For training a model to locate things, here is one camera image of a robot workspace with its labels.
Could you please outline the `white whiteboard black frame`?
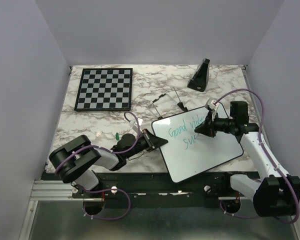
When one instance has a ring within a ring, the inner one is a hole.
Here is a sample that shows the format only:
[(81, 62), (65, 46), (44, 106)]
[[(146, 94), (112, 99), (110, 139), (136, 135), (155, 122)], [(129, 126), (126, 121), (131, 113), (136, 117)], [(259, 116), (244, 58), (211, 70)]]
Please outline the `white whiteboard black frame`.
[(174, 183), (222, 165), (243, 155), (244, 150), (235, 136), (218, 132), (211, 138), (195, 128), (204, 122), (208, 110), (199, 107), (151, 123), (153, 133), (168, 143), (160, 147), (167, 171)]

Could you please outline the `green marker cap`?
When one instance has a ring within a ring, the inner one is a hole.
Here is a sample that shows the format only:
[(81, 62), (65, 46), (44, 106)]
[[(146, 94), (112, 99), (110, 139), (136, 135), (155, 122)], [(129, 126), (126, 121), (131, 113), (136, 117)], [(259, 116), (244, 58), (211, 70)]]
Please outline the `green marker cap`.
[(120, 137), (119, 137), (119, 133), (118, 133), (118, 132), (116, 132), (116, 134), (115, 134), (115, 138), (116, 138), (116, 140), (117, 140), (117, 141), (119, 141), (119, 140), (120, 140)]

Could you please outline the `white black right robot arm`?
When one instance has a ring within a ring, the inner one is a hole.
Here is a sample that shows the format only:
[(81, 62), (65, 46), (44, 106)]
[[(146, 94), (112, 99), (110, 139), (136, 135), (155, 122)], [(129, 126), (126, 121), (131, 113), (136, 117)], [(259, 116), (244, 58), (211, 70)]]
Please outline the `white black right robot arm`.
[(234, 174), (220, 183), (220, 191), (231, 196), (239, 192), (252, 201), (259, 217), (300, 215), (300, 178), (292, 176), (278, 162), (264, 142), (258, 124), (249, 122), (248, 104), (245, 101), (230, 103), (230, 117), (220, 118), (219, 103), (209, 99), (208, 110), (203, 123), (195, 128), (195, 133), (214, 138), (218, 132), (235, 136), (253, 161), (260, 180), (255, 181), (245, 174)]

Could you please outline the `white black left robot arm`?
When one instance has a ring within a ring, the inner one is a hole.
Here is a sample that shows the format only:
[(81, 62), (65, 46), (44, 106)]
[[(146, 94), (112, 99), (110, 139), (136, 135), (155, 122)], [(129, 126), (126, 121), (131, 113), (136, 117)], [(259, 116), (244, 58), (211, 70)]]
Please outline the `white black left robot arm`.
[(127, 160), (138, 153), (151, 152), (168, 142), (144, 129), (138, 137), (131, 133), (124, 134), (116, 145), (106, 149), (92, 145), (86, 135), (80, 135), (54, 150), (48, 158), (63, 183), (74, 182), (82, 186), (89, 197), (94, 198), (100, 194), (101, 182), (96, 173), (90, 170), (91, 166), (114, 172), (124, 167)]

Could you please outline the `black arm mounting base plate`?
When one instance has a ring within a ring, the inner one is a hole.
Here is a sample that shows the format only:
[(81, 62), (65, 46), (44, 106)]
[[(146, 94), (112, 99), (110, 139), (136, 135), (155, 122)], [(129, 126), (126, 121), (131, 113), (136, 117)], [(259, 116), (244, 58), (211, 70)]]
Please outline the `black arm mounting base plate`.
[(99, 190), (117, 187), (124, 193), (94, 195), (88, 204), (106, 209), (217, 208), (219, 200), (233, 201), (236, 191), (230, 187), (231, 172), (203, 172), (175, 183), (168, 173), (99, 173)]

